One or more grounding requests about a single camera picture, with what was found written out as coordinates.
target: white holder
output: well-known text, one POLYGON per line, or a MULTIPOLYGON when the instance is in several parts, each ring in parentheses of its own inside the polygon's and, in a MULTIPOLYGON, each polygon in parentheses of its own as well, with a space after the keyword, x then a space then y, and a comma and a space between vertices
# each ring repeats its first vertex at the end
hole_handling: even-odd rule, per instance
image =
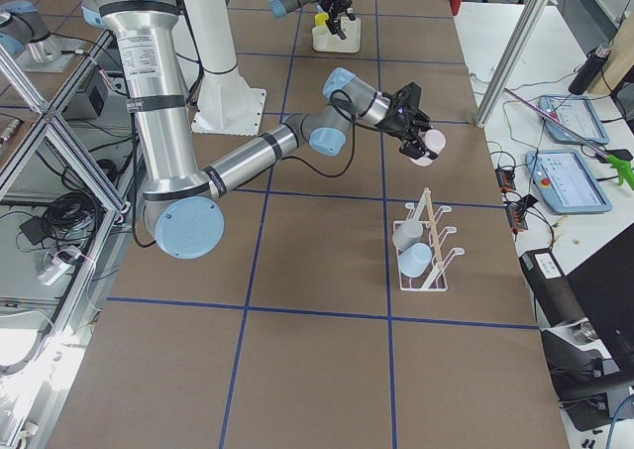
POLYGON ((199 134, 257 135, 266 91, 250 88, 237 69, 205 72, 191 130, 199 134))
POLYGON ((341 19, 341 29, 346 35, 342 40, 333 35, 326 26, 315 26, 313 34, 313 50, 320 53, 348 53, 353 55, 361 48, 361 19, 355 21, 341 19))
MULTIPOLYGON (((406 220, 415 220, 422 223, 427 231, 427 242, 432 250, 432 260, 428 270, 416 279, 409 278, 399 272, 399 286, 401 290, 408 291, 445 291, 448 289, 446 271, 455 256, 462 256, 465 253, 464 248, 452 248, 446 256, 443 256, 442 246, 450 234, 456 234, 458 229, 454 226, 446 226, 440 232, 438 231, 438 222, 445 213, 452 211, 451 206, 441 205, 436 212, 432 205, 432 192, 429 188, 425 188, 423 194, 415 203, 405 203, 408 210, 406 220), (427 220, 421 220, 424 210, 427 210, 427 220)), ((393 231, 396 231, 404 221, 394 221, 392 225, 393 231)), ((396 257, 402 254, 396 249, 396 257)))

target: white label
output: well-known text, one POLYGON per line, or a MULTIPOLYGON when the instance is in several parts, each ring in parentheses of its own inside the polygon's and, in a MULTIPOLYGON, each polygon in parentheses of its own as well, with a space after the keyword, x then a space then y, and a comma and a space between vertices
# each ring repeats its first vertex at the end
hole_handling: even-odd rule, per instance
POLYGON ((160 77, 155 39, 150 35, 119 39, 119 51, 128 79, 160 77))
POLYGON ((560 278, 562 276, 550 254, 536 254, 535 261, 537 261, 537 265, 546 279, 560 278))

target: blue tape line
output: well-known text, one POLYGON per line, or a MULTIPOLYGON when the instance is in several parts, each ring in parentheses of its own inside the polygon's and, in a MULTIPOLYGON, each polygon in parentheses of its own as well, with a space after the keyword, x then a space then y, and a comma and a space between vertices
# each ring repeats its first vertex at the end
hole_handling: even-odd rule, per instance
POLYGON ((494 322, 471 322, 468 320, 445 320, 436 318, 418 317, 392 317, 396 322, 430 323, 434 325, 453 325, 459 327, 483 327, 483 328, 506 328, 511 330, 539 330, 537 325, 525 325, 521 323, 494 323, 494 322))
POLYGON ((313 315, 317 317, 340 317, 340 318, 354 318, 363 320, 387 320, 384 315, 371 315, 365 313, 348 313, 348 312, 330 312, 320 310, 302 310, 298 308, 277 308, 277 307, 263 307, 263 306, 250 306, 251 312, 265 312, 265 313, 284 313, 291 315, 313 315))
MULTIPOLYGON (((382 90, 380 74, 380 26, 378 20, 378 0, 374 0, 376 14, 376 76, 377 88, 382 90)), ((389 274, 389 245, 387 222, 387 173, 385 169, 385 146, 383 134, 380 134, 380 179, 381 201, 383 205, 383 250, 385 252, 385 301, 387 307, 387 351, 389 364, 389 403, 391 415, 392 449, 398 449, 398 421, 396 419, 396 375, 394 370, 394 329, 392 325, 391 279, 389 274)))
MULTIPOLYGON (((297 26, 295 28, 295 39, 293 41, 293 52, 295 52, 296 48, 297 48, 297 37, 299 36, 299 22, 301 21, 301 12, 299 13, 298 17, 297 17, 297 26)), ((282 101, 282 107, 281 107, 281 111, 282 114, 284 112, 284 107, 286 106, 286 98, 288 96, 288 88, 290 86, 290 76, 292 74, 292 67, 293 67, 293 59, 290 60, 290 64, 288 66, 288 78, 286 79, 286 86, 284 89, 284 98, 282 101)), ((225 442, 226 442, 226 438, 227 438, 227 427, 229 425, 229 416, 231 413, 231 404, 233 401, 233 395, 234 395, 234 390, 235 390, 235 386, 236 386, 236 377, 238 374, 238 367, 240 365, 240 355, 242 353, 242 345, 243 345, 243 341, 244 341, 244 336, 245 336, 245 330, 247 328, 247 317, 249 314, 249 305, 251 302, 251 294, 253 291, 253 287, 254 287, 254 281, 256 278, 256 268, 258 266, 258 258, 260 256, 260 248, 262 245, 262 236, 264 233, 264 224, 266 221, 266 210, 268 207, 268 198, 270 197, 270 184, 272 182, 273 179, 273 173, 274 171, 272 170, 269 174, 268 174, 268 182, 266 183, 266 193, 264 195, 264 205, 263 205, 263 210, 262 210, 262 217, 260 220, 260 230, 258 232, 258 239, 256 241, 256 249, 254 252, 254 261, 251 267, 251 275, 249 276, 249 289, 247 291, 247 298, 245 300, 245 310, 243 313, 243 318, 242 318, 242 323, 240 326, 240 336, 238 338, 238 346, 236 348, 236 355, 234 358, 234 367, 232 370, 232 374, 231 374, 231 382, 229 384, 229 391, 227 394, 227 402, 225 404, 225 414, 223 417, 223 422, 222 422, 222 430, 220 433, 220 441, 218 443, 218 447, 219 449, 224 449, 225 447, 225 442)))
POLYGON ((220 308, 230 310, 244 310, 243 305, 234 305, 230 303, 215 303, 215 302, 196 302, 193 300, 164 300, 159 298, 140 298, 140 297, 108 297, 109 302, 127 302, 127 303, 151 303, 154 305, 172 305, 179 307, 205 307, 205 308, 220 308))
MULTIPOLYGON (((239 191, 243 193, 259 193, 264 194, 266 191, 262 189, 252 189, 252 188, 236 188, 234 191, 239 191)), ((268 194, 278 195, 278 196, 297 196, 297 197, 306 197, 306 198, 332 198, 332 199, 349 199, 356 201, 386 201, 388 203, 416 203, 420 198, 416 199, 403 199, 403 198, 377 198, 373 196, 348 196, 345 194, 315 194, 315 193, 304 193, 301 191, 274 191, 270 190, 268 194)), ((504 205, 502 204, 481 204, 481 203, 457 203, 453 201, 434 201, 435 204, 447 204, 449 206, 458 206, 464 208, 484 208, 484 209, 504 209, 504 205)))
POLYGON ((81 16, 74 14, 74 12, 77 11, 77 9, 79 9, 79 8, 81 8, 81 3, 79 3, 77 6, 75 6, 72 9, 72 11, 70 12, 70 14, 59 24, 59 26, 57 27, 57 31, 59 31, 61 29, 61 27, 66 24, 66 21, 68 21, 70 18, 81 18, 81 19, 83 19, 83 14, 81 16))
POLYGON ((526 325, 522 323, 496 323, 496 322, 476 322, 471 320, 450 320, 442 318, 424 318, 424 317, 407 317, 392 315, 373 315, 369 313, 354 313, 354 312, 333 312, 327 310, 310 310, 301 308, 282 308, 282 307, 266 307, 266 306, 244 306, 231 303, 217 303, 217 302, 197 302, 192 300, 166 300, 162 298, 143 298, 143 297, 108 297, 109 302, 120 303, 139 303, 148 305, 168 305, 174 307, 201 307, 201 308, 215 308, 219 310, 248 310, 249 312, 262 312, 262 313, 285 313, 294 315, 312 315, 318 317, 337 317, 337 318, 353 318, 364 320, 392 320, 394 322, 407 322, 407 323, 424 323, 430 325, 449 325, 460 327, 482 327, 482 328, 503 328, 510 330, 539 330, 537 325, 526 325))
MULTIPOLYGON (((300 59, 327 59, 327 60, 356 60, 375 62, 372 57, 353 57, 353 56, 326 56, 326 55, 283 55, 282 53, 254 53, 250 51, 236 52, 236 56, 264 56, 264 57, 295 57, 300 59)), ((429 65, 465 65, 464 62, 454 62, 445 60, 422 60, 422 59, 382 59, 383 62, 393 62, 402 64, 429 64, 429 65)))
MULTIPOLYGON (((249 7, 239 7, 239 6, 229 6, 227 7, 228 10, 232 11, 266 11, 266 12, 270 12, 270 10, 268 8, 249 8, 249 7)), ((378 14, 378 13, 357 13, 355 12, 355 15, 357 16, 372 16, 372 17, 376 17, 376 18, 380 18, 380 17, 387 17, 387 18, 423 18, 423 19, 427 19, 427 20, 453 20, 454 17, 453 16, 434 16, 434 15, 393 15, 393 14, 389 14, 389 13, 384 13, 384 14, 378 14)))

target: white wire rack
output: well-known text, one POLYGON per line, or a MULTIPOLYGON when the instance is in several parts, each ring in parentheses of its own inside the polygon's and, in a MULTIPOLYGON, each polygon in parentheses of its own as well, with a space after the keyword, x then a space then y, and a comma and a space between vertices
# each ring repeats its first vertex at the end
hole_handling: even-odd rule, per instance
MULTIPOLYGON (((432 192, 429 188, 425 188, 423 194, 415 203, 405 203, 405 208, 408 210, 407 220, 416 220, 423 224, 425 234, 423 240, 427 241, 430 249, 432 250, 432 260, 427 270, 419 278, 409 278, 403 273, 399 272, 399 286, 401 290, 408 291, 445 291, 448 289, 447 284, 447 268, 454 259, 455 256, 462 256, 465 253, 464 248, 451 248, 446 256, 443 256, 443 244, 450 234, 456 234, 458 229, 454 226, 446 226, 438 231, 438 222, 445 213, 450 213, 452 207, 448 205, 438 206, 436 212, 432 203, 432 192), (427 220, 421 219, 423 211, 427 211, 427 220)), ((404 221, 394 221, 392 224, 392 230, 396 229, 404 221)), ((401 255, 401 251, 396 249, 396 258, 401 255)))

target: power adapter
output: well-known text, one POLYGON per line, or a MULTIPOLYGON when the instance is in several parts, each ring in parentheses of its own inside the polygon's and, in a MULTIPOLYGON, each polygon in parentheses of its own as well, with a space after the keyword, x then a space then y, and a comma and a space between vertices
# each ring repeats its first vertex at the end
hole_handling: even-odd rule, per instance
POLYGON ((22 234, 24 234, 34 246, 42 243, 47 237, 47 233, 44 229, 44 220, 41 216, 29 218, 29 220, 20 225, 20 231, 22 231, 22 234))

